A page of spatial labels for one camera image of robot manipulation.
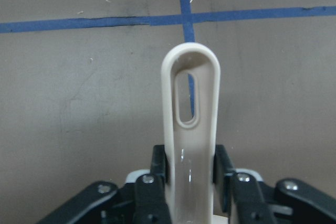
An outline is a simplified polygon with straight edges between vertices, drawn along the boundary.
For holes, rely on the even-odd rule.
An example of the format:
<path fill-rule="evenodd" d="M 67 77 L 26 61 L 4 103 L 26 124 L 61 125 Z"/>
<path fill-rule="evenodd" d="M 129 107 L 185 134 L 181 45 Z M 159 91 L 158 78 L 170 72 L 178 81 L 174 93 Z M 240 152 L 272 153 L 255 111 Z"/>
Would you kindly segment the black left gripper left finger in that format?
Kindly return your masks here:
<path fill-rule="evenodd" d="M 137 178 L 134 185 L 135 223 L 170 223 L 165 199 L 167 161 L 164 145 L 153 147 L 150 172 Z"/>

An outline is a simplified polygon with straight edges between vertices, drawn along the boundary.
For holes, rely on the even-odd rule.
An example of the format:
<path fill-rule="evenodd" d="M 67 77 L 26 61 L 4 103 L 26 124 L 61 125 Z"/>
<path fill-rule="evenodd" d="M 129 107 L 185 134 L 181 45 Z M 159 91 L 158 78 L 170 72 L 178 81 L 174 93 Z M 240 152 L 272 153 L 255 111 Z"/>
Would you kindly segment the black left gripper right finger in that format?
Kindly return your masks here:
<path fill-rule="evenodd" d="M 259 182 L 234 168 L 223 145 L 215 147 L 213 182 L 229 223 L 270 223 L 270 209 Z"/>

